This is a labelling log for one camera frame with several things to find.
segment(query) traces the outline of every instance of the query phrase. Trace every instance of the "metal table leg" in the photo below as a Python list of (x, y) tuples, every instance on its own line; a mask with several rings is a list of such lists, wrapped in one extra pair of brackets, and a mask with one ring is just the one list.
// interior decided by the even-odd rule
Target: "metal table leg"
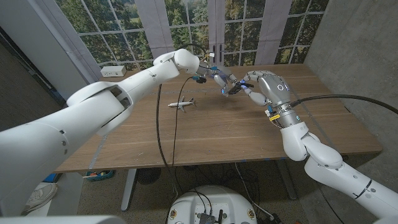
[(296, 200), (297, 193), (296, 193), (296, 190), (294, 189), (293, 181), (292, 181), (292, 178), (290, 177), (289, 169), (286, 166), (286, 161), (284, 159), (280, 159), (280, 160), (276, 160), (275, 162), (278, 166), (279, 173), (282, 176), (282, 180), (285, 184), (285, 188), (286, 188), (287, 194), (289, 196), (289, 199)]
[(122, 212), (125, 212), (129, 209), (130, 206), (130, 200), (132, 196), (132, 188), (134, 186), (134, 180), (136, 178), (136, 173), (137, 169), (129, 169), (129, 173), (127, 174), (127, 179), (126, 179), (126, 186), (124, 187), (124, 193), (123, 193), (123, 199), (122, 199), (122, 205), (121, 205), (121, 210)]

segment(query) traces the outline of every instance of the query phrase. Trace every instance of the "sneaker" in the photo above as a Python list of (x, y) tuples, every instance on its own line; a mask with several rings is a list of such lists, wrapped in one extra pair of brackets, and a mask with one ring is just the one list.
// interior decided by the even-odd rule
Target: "sneaker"
[(31, 212), (38, 208), (43, 207), (47, 202), (54, 197), (57, 192), (57, 184), (48, 184), (41, 189), (37, 189), (33, 191), (32, 195), (30, 195), (29, 200), (25, 205), (24, 212)]

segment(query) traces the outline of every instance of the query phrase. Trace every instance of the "airplane wing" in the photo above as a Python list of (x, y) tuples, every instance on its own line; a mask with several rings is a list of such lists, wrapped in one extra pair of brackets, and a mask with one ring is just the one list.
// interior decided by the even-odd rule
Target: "airplane wing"
[(180, 108), (183, 112), (185, 112), (184, 107), (182, 105), (179, 105), (178, 108)]

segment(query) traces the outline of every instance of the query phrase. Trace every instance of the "white model airplane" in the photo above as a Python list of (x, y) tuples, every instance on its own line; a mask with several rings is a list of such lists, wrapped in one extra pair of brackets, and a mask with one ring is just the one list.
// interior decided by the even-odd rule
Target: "white model airplane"
[(195, 106), (195, 102), (194, 102), (193, 98), (192, 98), (190, 101), (188, 101), (188, 102), (184, 102), (184, 96), (182, 96), (181, 101), (179, 101), (178, 103), (171, 103), (171, 104), (169, 104), (168, 106), (169, 106), (169, 107), (176, 107), (177, 104), (178, 104), (178, 108), (181, 109), (181, 110), (184, 111), (184, 112), (185, 112), (184, 106), (187, 106), (187, 105), (193, 105), (193, 106)]

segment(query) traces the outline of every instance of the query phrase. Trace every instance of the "outlet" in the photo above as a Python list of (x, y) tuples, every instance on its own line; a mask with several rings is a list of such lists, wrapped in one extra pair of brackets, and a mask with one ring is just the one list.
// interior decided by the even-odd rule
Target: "outlet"
[(126, 74), (126, 67), (123, 66), (105, 66), (101, 69), (104, 77), (122, 77)]

